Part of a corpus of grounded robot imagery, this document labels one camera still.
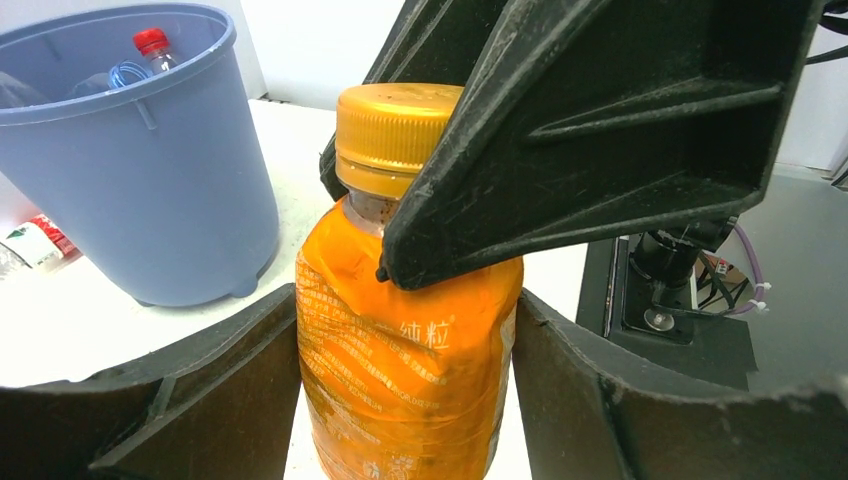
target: gray surface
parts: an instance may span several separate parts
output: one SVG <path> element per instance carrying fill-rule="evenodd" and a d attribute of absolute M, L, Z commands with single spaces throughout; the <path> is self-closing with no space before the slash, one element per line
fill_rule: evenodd
<path fill-rule="evenodd" d="M 810 170 L 779 165 L 765 201 L 739 224 L 751 238 L 769 313 L 749 313 L 759 372 L 751 392 L 848 373 L 848 193 Z M 718 254 L 750 277 L 736 235 Z"/>

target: plastic bin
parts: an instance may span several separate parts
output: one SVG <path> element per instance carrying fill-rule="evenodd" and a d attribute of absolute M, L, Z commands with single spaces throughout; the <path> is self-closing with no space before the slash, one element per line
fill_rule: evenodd
<path fill-rule="evenodd" d="M 79 81 L 159 27 L 183 63 L 70 101 Z M 0 70 L 55 101 L 0 110 L 0 171 L 115 284 L 142 303 L 245 296 L 279 222 L 224 12 L 157 4 L 100 10 L 0 35 Z"/>

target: ridged cap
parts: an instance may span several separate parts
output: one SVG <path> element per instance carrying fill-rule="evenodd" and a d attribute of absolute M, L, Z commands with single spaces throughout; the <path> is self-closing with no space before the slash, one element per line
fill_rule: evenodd
<path fill-rule="evenodd" d="M 430 158 L 462 87 L 375 83 L 342 92 L 336 109 L 336 175 L 345 185 L 400 198 Z"/>

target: white tabletop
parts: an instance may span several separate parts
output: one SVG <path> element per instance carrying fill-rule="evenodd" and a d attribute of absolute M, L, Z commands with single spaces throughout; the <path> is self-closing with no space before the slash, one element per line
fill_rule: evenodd
<path fill-rule="evenodd" d="M 332 205 L 318 178 L 318 158 L 335 129 L 331 111 L 251 101 L 251 112 L 280 211 L 280 247 L 257 291 L 197 308 L 140 307 L 86 258 L 51 275 L 0 284 L 0 386 L 79 381 L 146 355 L 210 325 L 294 281 L 295 254 Z M 585 245 L 525 257 L 525 286 L 574 319 Z M 301 396 L 286 479 L 322 478 Z M 529 479 L 524 432 L 510 384 L 501 444 L 487 478 Z"/>

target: orange plastic wrapper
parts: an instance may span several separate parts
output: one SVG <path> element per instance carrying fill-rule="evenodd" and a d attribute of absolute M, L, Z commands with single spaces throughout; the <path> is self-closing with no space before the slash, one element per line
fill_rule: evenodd
<path fill-rule="evenodd" d="M 521 259 L 415 292 L 376 280 L 381 239 L 337 204 L 297 259 L 298 346 L 333 480 L 476 480 L 498 431 Z"/>

